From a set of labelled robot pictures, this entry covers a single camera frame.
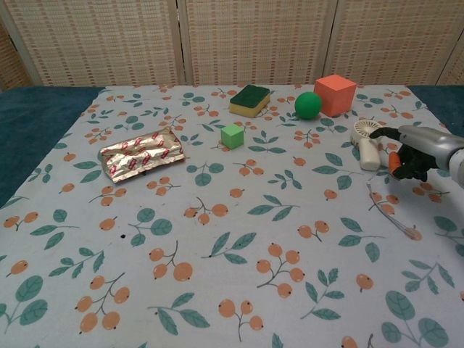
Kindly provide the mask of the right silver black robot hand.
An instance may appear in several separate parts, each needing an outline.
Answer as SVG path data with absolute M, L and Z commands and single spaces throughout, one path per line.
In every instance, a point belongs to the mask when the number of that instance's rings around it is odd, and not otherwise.
M 402 144 L 398 152 L 389 155 L 389 173 L 397 180 L 415 178 L 425 182 L 430 169 L 440 169 L 463 185 L 462 137 L 413 125 L 382 127 L 369 135 L 371 139 L 382 136 Z

